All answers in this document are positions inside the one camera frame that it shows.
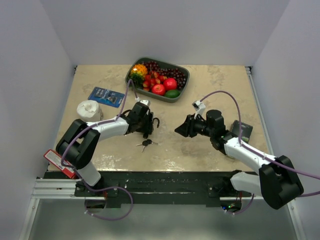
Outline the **black headed key bunch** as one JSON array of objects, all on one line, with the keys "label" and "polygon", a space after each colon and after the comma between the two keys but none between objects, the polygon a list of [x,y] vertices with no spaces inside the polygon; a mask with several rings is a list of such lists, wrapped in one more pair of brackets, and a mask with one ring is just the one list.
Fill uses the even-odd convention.
[{"label": "black headed key bunch", "polygon": [[142,146],[141,152],[143,153],[144,150],[145,150],[145,148],[146,148],[147,146],[149,146],[149,145],[158,145],[158,143],[152,141],[151,139],[146,139],[146,140],[144,140],[142,143],[137,144],[136,146],[137,146],[137,147]]}]

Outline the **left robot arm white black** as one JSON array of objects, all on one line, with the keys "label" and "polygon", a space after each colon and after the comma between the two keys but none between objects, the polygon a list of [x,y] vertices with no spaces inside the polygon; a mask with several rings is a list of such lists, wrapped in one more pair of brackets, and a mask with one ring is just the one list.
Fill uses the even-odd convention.
[{"label": "left robot arm white black", "polygon": [[68,161],[79,176],[86,182],[86,191],[99,196],[104,190],[101,174],[91,162],[98,142],[115,136],[141,133],[148,137],[154,127],[154,115],[149,100],[136,102],[128,114],[120,114],[109,120],[84,122],[76,119],[69,126],[55,147],[61,156],[61,164]]}]

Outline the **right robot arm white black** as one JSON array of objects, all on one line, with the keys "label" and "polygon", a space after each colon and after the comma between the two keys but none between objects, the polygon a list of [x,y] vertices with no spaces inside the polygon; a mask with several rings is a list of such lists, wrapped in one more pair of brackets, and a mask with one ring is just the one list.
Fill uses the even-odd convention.
[{"label": "right robot arm white black", "polygon": [[225,181],[222,189],[227,196],[233,197],[239,191],[245,191],[263,197],[271,208],[278,210],[304,193],[288,157],[275,157],[240,142],[236,134],[226,129],[219,110],[209,110],[205,118],[189,114],[174,131],[185,138],[209,137],[217,151],[241,161],[254,171],[255,174],[238,172]]}]

